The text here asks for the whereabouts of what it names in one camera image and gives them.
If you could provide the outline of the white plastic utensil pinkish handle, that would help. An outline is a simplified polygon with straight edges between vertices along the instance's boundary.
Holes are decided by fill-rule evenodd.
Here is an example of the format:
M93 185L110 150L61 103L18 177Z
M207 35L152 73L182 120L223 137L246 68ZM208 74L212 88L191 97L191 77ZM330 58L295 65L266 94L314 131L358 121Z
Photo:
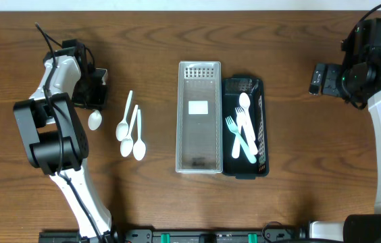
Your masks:
M247 93L242 92L240 94L240 96L239 96L239 105L240 105L240 107L245 112L245 119L246 119L247 129L248 129L248 131L250 131L252 139L255 140L256 139L255 132L254 132L254 129L253 129L253 124L252 124L251 116L250 116L250 113L249 113L249 108L251 106L251 100L250 100L250 98L249 98Z

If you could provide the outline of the white plastic fork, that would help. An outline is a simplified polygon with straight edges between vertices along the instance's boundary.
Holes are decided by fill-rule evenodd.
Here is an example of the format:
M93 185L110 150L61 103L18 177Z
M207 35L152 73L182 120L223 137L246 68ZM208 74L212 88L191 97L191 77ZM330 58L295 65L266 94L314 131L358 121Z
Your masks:
M241 134L242 131L242 123L240 121L237 122L237 127L238 127L238 133ZM237 159L240 155L240 141L238 138L234 139L234 144L232 147L232 158Z
M239 118L239 120L242 124L243 130L245 131L245 137L246 137L247 144L249 146L249 150L250 150L252 155L257 155L258 154L258 148L256 147L254 139L252 138L252 131L251 131L249 125L247 124L245 111L241 107L236 107L235 111L236 111L237 117Z
M240 145L241 145L248 161L252 164L255 164L257 162L257 158L255 157L255 155L251 154L250 148L249 148L248 144L245 142L245 140L243 139L243 137L238 132L238 126L234 122L233 118L231 116L227 116L225 118L225 120L226 120L226 124L227 124L229 131L232 132L235 135L235 137L239 140Z

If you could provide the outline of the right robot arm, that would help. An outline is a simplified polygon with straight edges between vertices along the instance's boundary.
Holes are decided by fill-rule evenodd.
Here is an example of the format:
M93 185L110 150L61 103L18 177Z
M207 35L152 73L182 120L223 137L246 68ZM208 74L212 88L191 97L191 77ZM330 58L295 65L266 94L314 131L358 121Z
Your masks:
M381 242L381 57L348 67L319 63L315 67L311 94L322 93L368 109L376 140L378 183L374 213L349 215L341 222L314 221L309 225L310 242Z

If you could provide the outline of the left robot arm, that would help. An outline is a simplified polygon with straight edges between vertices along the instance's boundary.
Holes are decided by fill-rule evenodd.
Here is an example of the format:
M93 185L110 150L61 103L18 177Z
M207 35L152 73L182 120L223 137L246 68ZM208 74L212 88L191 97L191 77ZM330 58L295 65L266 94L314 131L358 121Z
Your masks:
M75 242L119 242L111 213L88 172L88 139L76 108L98 115L107 103L107 70L88 61L91 51L76 39L45 55L36 91L13 112L29 163L54 181L79 226Z

